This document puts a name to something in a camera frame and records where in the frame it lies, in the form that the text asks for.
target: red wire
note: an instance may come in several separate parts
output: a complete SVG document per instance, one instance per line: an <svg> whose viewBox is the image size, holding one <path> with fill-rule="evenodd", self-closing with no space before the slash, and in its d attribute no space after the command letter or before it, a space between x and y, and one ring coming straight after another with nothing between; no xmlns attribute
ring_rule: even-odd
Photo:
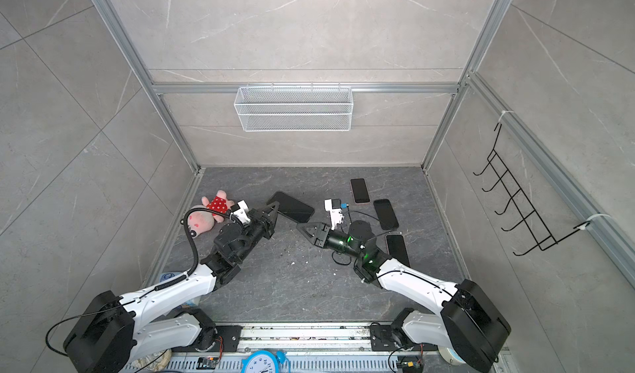
<svg viewBox="0 0 635 373"><path fill-rule="evenodd" d="M223 357L223 336L218 336L220 339L220 354L218 355L218 361Z"/></svg>

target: cable tie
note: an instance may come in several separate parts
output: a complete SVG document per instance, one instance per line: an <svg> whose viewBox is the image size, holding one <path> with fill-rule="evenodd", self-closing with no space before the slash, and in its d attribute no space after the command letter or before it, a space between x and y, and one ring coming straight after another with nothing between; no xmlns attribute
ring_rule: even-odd
<svg viewBox="0 0 635 373"><path fill-rule="evenodd" d="M505 115L505 114L507 114L507 113L513 113L513 111L505 111L505 110L503 110L503 111L500 113L500 116L498 117L498 123L500 123L500 120L501 120L501 119L503 119L503 115Z"/></svg>
<svg viewBox="0 0 635 373"><path fill-rule="evenodd" d="M610 217L610 218L612 218L611 216L609 216L608 214L605 214L605 213L595 213L595 214L590 215L589 218L587 218L586 220L584 220L584 222L582 224L580 224L579 226L575 226L574 228L578 228L578 229L584 231L584 230L587 229L587 226L589 226L589 224L591 224L591 220L593 220L594 218L597 218L597 217Z"/></svg>

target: dark marble floor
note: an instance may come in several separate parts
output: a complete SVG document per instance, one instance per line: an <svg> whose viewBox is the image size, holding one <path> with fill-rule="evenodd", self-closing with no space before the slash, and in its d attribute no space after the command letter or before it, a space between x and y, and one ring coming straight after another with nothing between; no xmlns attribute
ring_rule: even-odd
<svg viewBox="0 0 635 373"><path fill-rule="evenodd" d="M193 205L218 189L230 199L259 207L278 190L313 206L311 221L329 222L324 199L340 198L375 215L372 203L355 205L349 180L365 178L371 200L388 198L400 222L412 268L425 274L461 282L433 196L419 168L208 168ZM353 220L364 216L352 213ZM383 232L371 218L376 234ZM222 225L195 241L206 256ZM377 245L385 250L385 238ZM174 246L164 271L183 271L191 265L184 235ZM215 321L393 320L404 307L422 307L394 292L361 283L352 266L338 266L331 252L312 246L280 216L271 240L263 239L241 266L232 282L203 296L201 307Z"/></svg>

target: smartphone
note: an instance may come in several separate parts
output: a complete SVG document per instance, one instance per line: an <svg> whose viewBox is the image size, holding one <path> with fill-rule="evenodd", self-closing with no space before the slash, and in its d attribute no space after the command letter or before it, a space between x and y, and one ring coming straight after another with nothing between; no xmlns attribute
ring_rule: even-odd
<svg viewBox="0 0 635 373"><path fill-rule="evenodd" d="M393 210L393 206L389 200L375 200L375 211L377 212L377 218L379 218L379 224L382 229L397 229L399 228L399 222L397 216Z"/></svg>
<svg viewBox="0 0 635 373"><path fill-rule="evenodd" d="M267 204L278 202L278 213L284 217L290 218L295 222L308 222L315 209L310 207L305 202L295 199L293 196L283 193L282 191L276 191L275 194L269 198Z"/></svg>
<svg viewBox="0 0 635 373"><path fill-rule="evenodd" d="M355 203L370 202L368 188L366 188L366 180L363 178L352 178L351 189L353 190L353 199L355 200Z"/></svg>
<svg viewBox="0 0 635 373"><path fill-rule="evenodd" d="M409 267L410 259L408 258L408 252L406 251L406 242L401 235L386 235L386 247L388 247L388 254L392 258L396 258L401 264Z"/></svg>

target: marble tile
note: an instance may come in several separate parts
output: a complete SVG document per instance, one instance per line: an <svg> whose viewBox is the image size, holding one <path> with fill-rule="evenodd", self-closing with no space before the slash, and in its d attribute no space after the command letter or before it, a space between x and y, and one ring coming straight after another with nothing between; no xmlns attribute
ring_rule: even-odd
<svg viewBox="0 0 635 373"><path fill-rule="evenodd" d="M172 144L170 132L144 91L121 109L104 133L145 181L150 181Z"/></svg>
<svg viewBox="0 0 635 373"><path fill-rule="evenodd" d="M512 328L507 346L520 371L564 373L532 301L472 189L474 185L465 177L446 142L429 174L471 279L481 286Z"/></svg>
<svg viewBox="0 0 635 373"><path fill-rule="evenodd" d="M90 0L0 0L0 12L25 37L91 5Z"/></svg>
<svg viewBox="0 0 635 373"><path fill-rule="evenodd" d="M145 186L99 134L0 236L0 309L12 317L3 324L0 370L35 364L44 333L64 315Z"/></svg>
<svg viewBox="0 0 635 373"><path fill-rule="evenodd" d="M0 48L21 39L20 34L9 24L0 13Z"/></svg>
<svg viewBox="0 0 635 373"><path fill-rule="evenodd" d="M181 126L241 126L231 93L167 94L163 99ZM354 126L437 125L447 93L355 93Z"/></svg>
<svg viewBox="0 0 635 373"><path fill-rule="evenodd" d="M522 225L511 232L500 229L513 226L520 215L513 206L504 215L493 212L502 211L507 198L500 185L490 193L481 190L484 185L489 189L495 181L491 169L480 177L472 174L485 165L496 136L492 131L495 123L496 115L477 96L469 95L446 138L562 366L566 371L628 371L632 362L630 355L635 351L632 342L635 323L628 309L615 306L635 303L635 292L597 242L580 232L545 251L536 249L523 257L512 254L524 252L535 244L531 234ZM555 237L562 238L579 224L580 219L567 208L505 128L498 138L496 151ZM529 224L536 233L545 232L538 219L534 218ZM605 358L608 354L612 356L610 361Z"/></svg>
<svg viewBox="0 0 635 373"><path fill-rule="evenodd" d="M463 69L153 70L155 82L458 82Z"/></svg>
<svg viewBox="0 0 635 373"><path fill-rule="evenodd" d="M181 126L241 126L235 93L171 93L163 100Z"/></svg>
<svg viewBox="0 0 635 373"><path fill-rule="evenodd" d="M148 68L348 70L462 68L493 0L111 1Z"/></svg>
<svg viewBox="0 0 635 373"><path fill-rule="evenodd" d="M175 213L192 180L192 170L175 143L172 143L148 185L170 212Z"/></svg>
<svg viewBox="0 0 635 373"><path fill-rule="evenodd" d="M140 289L171 219L172 213L152 189L146 187L87 277L64 318L82 314L92 299L106 290L119 295ZM75 323L76 321L62 323L51 337L52 344L61 345ZM40 356L33 370L60 373L72 371L74 367L67 358L61 358L48 349Z"/></svg>
<svg viewBox="0 0 635 373"><path fill-rule="evenodd" d="M353 126L350 131L250 131L182 126L203 166L419 166L436 126ZM219 146L231 146L231 153Z"/></svg>
<svg viewBox="0 0 635 373"><path fill-rule="evenodd" d="M99 129L24 41L0 50L0 233Z"/></svg>
<svg viewBox="0 0 635 373"><path fill-rule="evenodd" d="M375 214L372 204L352 201L349 181L357 177L366 179L372 199L391 200L412 267L460 282L454 254L418 167L208 168L193 203L223 189L228 197L259 207L283 190L314 206L314 221L328 220L323 209L326 198L341 198L352 210ZM362 218L355 212L351 215L353 220ZM376 234L383 232L376 223L371 225ZM211 250L220 227L197 238L201 256ZM383 236L377 244L385 248ZM175 245L165 271L183 270L190 264L191 251L183 239ZM278 218L272 239L262 240L250 253L241 273L227 286L204 296L201 305L221 321L392 320L402 308L417 307L397 293L361 283L351 267L336 265L329 251L309 244L285 217Z"/></svg>
<svg viewBox="0 0 635 373"><path fill-rule="evenodd" d="M635 70L635 0L514 0L514 4Z"/></svg>
<svg viewBox="0 0 635 373"><path fill-rule="evenodd" d="M479 73L635 239L635 74L515 8Z"/></svg>
<svg viewBox="0 0 635 373"><path fill-rule="evenodd" d="M27 42L100 128L141 88L95 8Z"/></svg>
<svg viewBox="0 0 635 373"><path fill-rule="evenodd" d="M355 126L438 125L449 93L356 93Z"/></svg>

